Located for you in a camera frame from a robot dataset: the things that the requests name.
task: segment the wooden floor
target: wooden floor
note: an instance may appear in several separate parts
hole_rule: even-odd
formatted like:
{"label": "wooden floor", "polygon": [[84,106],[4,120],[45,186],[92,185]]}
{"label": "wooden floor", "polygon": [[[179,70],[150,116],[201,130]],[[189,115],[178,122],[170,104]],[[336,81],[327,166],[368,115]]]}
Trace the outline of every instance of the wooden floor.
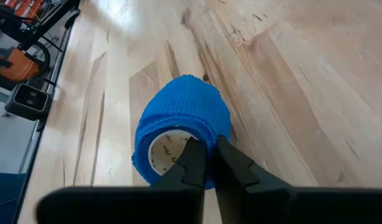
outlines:
{"label": "wooden floor", "polygon": [[[145,185],[147,102],[209,79],[236,146],[294,185],[382,187],[382,0],[83,0],[19,223],[71,185]],[[220,223],[214,191],[205,223]]]}

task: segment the black metal frame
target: black metal frame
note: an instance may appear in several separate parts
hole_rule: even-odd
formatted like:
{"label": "black metal frame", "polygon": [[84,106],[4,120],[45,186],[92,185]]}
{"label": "black metal frame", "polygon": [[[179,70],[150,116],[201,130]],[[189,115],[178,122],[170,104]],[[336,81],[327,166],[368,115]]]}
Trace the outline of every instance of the black metal frame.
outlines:
{"label": "black metal frame", "polygon": [[28,50],[44,34],[49,31],[67,12],[76,9],[80,0],[66,0],[53,7],[39,23],[30,25],[27,29],[20,29],[22,22],[18,18],[7,20],[8,24],[1,26],[1,31],[18,41],[18,49]]}
{"label": "black metal frame", "polygon": [[[69,187],[37,206],[44,223],[202,223],[207,153],[190,138],[151,187]],[[224,224],[382,223],[382,190],[293,187],[219,137],[211,173]]]}

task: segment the blue tape roll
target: blue tape roll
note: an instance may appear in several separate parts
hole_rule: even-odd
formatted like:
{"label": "blue tape roll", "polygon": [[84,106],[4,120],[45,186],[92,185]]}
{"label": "blue tape roll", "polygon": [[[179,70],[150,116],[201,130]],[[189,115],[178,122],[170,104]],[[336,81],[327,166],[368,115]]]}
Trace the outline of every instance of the blue tape roll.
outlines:
{"label": "blue tape roll", "polygon": [[[144,110],[136,130],[133,165],[153,184],[160,175],[149,164],[148,149],[160,133],[184,130],[204,141],[211,152],[219,135],[228,139],[230,127],[230,112],[218,90],[199,78],[183,75],[169,82]],[[208,178],[206,188],[213,187]]]}

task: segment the blue fabric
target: blue fabric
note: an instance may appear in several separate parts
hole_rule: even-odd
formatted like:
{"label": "blue fabric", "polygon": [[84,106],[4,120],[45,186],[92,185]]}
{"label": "blue fabric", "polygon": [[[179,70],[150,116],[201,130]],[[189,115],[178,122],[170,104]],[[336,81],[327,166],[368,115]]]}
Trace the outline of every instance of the blue fabric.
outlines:
{"label": "blue fabric", "polygon": [[[230,112],[218,90],[192,75],[183,75],[169,82],[148,103],[136,130],[133,165],[150,184],[160,175],[148,163],[148,148],[160,133],[182,129],[207,144],[209,152],[219,135],[228,139],[231,130]],[[213,188],[209,177],[207,189]]]}
{"label": "blue fabric", "polygon": [[11,224],[16,215],[26,174],[0,173],[0,224]]}

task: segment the cardboard core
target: cardboard core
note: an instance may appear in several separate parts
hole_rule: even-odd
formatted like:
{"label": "cardboard core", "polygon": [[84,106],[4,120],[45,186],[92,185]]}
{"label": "cardboard core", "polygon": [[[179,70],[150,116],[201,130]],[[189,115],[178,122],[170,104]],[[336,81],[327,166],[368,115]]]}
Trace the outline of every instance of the cardboard core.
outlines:
{"label": "cardboard core", "polygon": [[159,175],[165,174],[183,153],[190,137],[197,139],[192,134],[179,129],[165,131],[158,135],[148,148],[148,162],[151,168]]}

